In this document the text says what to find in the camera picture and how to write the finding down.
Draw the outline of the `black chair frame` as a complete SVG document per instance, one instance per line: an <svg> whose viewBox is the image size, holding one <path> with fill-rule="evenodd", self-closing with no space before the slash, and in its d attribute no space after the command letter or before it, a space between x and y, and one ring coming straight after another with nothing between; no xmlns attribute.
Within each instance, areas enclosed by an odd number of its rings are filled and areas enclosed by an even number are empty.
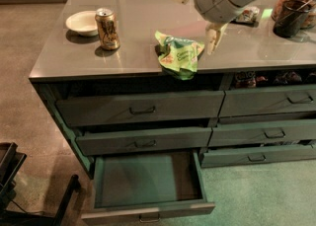
<svg viewBox="0 0 316 226"><path fill-rule="evenodd" d="M27 155L18 152L17 148L14 142L0 143L0 226L61 226L72 193L81 187L79 177L73 175L70 178L54 215L25 210L15 198L22 194L22 190L16 188L16 176Z"/></svg>

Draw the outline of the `snack bags in drawer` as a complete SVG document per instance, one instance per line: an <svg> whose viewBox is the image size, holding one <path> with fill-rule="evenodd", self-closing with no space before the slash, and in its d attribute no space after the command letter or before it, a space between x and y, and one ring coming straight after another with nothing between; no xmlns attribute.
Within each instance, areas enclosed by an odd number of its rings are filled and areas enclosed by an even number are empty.
<svg viewBox="0 0 316 226"><path fill-rule="evenodd" d="M291 69L276 71L247 71L234 74L232 88L256 88L315 84L315 69Z"/></svg>

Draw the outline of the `top left drawer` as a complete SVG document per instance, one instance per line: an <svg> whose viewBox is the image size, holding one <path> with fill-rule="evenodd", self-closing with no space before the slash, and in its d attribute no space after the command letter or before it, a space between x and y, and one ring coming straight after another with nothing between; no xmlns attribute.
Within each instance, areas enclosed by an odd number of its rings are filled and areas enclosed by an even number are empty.
<svg viewBox="0 0 316 226"><path fill-rule="evenodd" d="M68 126L217 117L224 94L213 91L78 97L56 106Z"/></svg>

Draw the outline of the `top right drawer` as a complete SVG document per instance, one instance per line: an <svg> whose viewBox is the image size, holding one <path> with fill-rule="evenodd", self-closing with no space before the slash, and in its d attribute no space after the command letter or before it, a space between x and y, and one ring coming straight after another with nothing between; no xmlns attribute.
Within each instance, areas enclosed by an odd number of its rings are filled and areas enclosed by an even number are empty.
<svg viewBox="0 0 316 226"><path fill-rule="evenodd" d="M294 85L225 92L220 117L316 111L316 86Z"/></svg>

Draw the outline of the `green rice chip bag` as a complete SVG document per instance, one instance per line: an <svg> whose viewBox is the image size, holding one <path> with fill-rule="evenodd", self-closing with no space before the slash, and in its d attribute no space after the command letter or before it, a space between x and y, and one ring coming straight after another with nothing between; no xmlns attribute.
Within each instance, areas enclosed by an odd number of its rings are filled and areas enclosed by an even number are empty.
<svg viewBox="0 0 316 226"><path fill-rule="evenodd" d="M155 33L155 38L158 41L155 51L163 70L179 80L193 79L198 71L198 58L204 51L204 44L160 32Z"/></svg>

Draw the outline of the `bottom right drawer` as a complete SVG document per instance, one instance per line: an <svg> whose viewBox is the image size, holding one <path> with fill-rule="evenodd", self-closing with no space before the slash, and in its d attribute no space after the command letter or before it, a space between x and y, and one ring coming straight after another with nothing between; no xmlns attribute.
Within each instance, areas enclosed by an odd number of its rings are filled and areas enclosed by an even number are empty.
<svg viewBox="0 0 316 226"><path fill-rule="evenodd" d="M294 144L209 150L203 154L200 164L203 168L217 168L311 160L315 158L316 148L313 145Z"/></svg>

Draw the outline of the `white bowl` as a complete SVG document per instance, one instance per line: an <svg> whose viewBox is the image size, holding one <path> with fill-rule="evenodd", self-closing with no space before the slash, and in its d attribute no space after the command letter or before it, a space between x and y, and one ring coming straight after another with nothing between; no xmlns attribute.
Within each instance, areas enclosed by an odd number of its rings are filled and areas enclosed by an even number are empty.
<svg viewBox="0 0 316 226"><path fill-rule="evenodd" d="M83 37L93 37L98 34L98 27L95 20L95 11L83 11L67 18L66 27Z"/></svg>

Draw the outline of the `gold soda can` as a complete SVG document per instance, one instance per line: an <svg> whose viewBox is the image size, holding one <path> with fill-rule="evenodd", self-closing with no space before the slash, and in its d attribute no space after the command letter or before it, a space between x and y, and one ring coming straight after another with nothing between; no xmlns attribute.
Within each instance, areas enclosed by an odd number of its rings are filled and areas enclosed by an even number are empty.
<svg viewBox="0 0 316 226"><path fill-rule="evenodd" d="M98 27L101 48L116 50L120 47L116 14L109 8L99 8L95 20Z"/></svg>

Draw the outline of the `middle right drawer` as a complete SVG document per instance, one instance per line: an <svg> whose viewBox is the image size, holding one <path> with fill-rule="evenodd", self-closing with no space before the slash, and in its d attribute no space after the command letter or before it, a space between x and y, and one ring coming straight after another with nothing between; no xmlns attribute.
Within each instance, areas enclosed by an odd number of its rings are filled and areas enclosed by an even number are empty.
<svg viewBox="0 0 316 226"><path fill-rule="evenodd" d="M267 144L315 138L315 119L219 124L213 129L208 146Z"/></svg>

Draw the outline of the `grey drawer cabinet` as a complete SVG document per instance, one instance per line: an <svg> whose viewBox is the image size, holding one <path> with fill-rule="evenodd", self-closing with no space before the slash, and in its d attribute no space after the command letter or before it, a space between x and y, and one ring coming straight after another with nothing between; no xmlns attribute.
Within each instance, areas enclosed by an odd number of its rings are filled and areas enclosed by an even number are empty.
<svg viewBox="0 0 316 226"><path fill-rule="evenodd" d="M64 7L65 15L98 7L114 9L119 21L120 47L115 51L105 51L96 38L82 38L67 30L62 23L57 23L30 79L93 184L99 157L194 150L197 152L205 193L212 184L220 183L233 203L234 208L224 226L314 226L313 223L302 223L295 219L297 201L284 210L280 222L258 219L256 209L246 204L248 199L255 196L262 198L263 207L279 204L281 185L272 183L270 164L276 164L280 172L291 172L299 161L217 168L203 168L200 164L203 154L209 150L294 144L315 147L315 139L208 146L212 131L219 124L315 119L315 112L219 116L225 92L236 90L232 88L235 73L315 69L314 32L302 32L293 39L277 37L270 16L273 4L273 0L260 0L258 24L255 27L229 26L217 51L213 54L204 53L199 58L196 76L190 81L181 81L161 68L155 51L158 44L155 33L202 40L204 22L192 5L178 5L169 0L68 0ZM57 101L69 98L190 91L222 92L224 98L217 117L72 127L67 125L56 106ZM77 137L86 133L178 127L210 128L207 145L85 156L76 142Z"/></svg>

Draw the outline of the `black mesh cup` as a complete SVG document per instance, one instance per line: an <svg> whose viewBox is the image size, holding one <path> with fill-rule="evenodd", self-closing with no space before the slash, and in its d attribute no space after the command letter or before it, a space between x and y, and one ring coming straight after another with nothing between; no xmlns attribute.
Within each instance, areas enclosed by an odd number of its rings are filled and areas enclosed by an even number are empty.
<svg viewBox="0 0 316 226"><path fill-rule="evenodd" d="M293 38L307 19L312 6L301 0L286 0L276 18L273 32L281 38Z"/></svg>

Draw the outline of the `open bottom left drawer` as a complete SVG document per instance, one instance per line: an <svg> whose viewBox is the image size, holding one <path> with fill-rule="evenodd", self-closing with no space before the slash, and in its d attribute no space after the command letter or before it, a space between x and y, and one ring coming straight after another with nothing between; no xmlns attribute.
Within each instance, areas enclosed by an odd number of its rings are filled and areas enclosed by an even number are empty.
<svg viewBox="0 0 316 226"><path fill-rule="evenodd" d="M155 223L165 218L209 214L198 153L194 150L99 157L88 226Z"/></svg>

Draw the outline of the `small white snack packet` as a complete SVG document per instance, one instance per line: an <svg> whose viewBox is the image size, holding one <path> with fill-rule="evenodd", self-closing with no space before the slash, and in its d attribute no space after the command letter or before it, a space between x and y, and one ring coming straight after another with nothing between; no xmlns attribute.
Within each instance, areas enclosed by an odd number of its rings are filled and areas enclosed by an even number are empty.
<svg viewBox="0 0 316 226"><path fill-rule="evenodd" d="M257 6L248 6L234 19L234 22L239 24L254 24L259 13L260 9Z"/></svg>

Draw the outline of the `middle left drawer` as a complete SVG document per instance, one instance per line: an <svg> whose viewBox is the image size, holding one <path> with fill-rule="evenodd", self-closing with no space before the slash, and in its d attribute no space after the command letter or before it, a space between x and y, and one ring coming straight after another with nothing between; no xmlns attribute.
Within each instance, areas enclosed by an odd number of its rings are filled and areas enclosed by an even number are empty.
<svg viewBox="0 0 316 226"><path fill-rule="evenodd" d="M76 142L85 156L205 147L210 128L178 127L86 133Z"/></svg>

